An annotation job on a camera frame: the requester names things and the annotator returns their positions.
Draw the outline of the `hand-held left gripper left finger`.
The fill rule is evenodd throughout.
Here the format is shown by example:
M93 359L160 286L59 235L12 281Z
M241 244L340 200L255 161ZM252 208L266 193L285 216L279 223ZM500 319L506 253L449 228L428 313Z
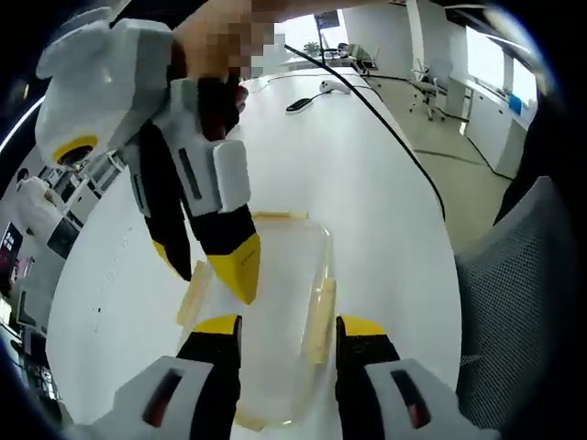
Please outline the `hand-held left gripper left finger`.
M194 330L176 357L160 357L115 393L113 408L70 439L228 439L240 395L240 328Z

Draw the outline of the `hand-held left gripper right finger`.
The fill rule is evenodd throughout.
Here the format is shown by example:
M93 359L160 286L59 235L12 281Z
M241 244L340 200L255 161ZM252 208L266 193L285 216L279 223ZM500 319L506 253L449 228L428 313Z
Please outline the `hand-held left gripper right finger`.
M336 318L335 396L344 439L499 439L461 412L455 392L412 358L400 359L382 327Z

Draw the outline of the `person's right hand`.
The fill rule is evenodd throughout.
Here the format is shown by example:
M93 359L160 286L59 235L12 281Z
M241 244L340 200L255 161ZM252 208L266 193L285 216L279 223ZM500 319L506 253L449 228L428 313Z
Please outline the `person's right hand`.
M174 36L183 51L185 74L197 85L204 137L221 140L238 124L249 96L241 85L241 69L248 55L250 23L237 11L201 7Z

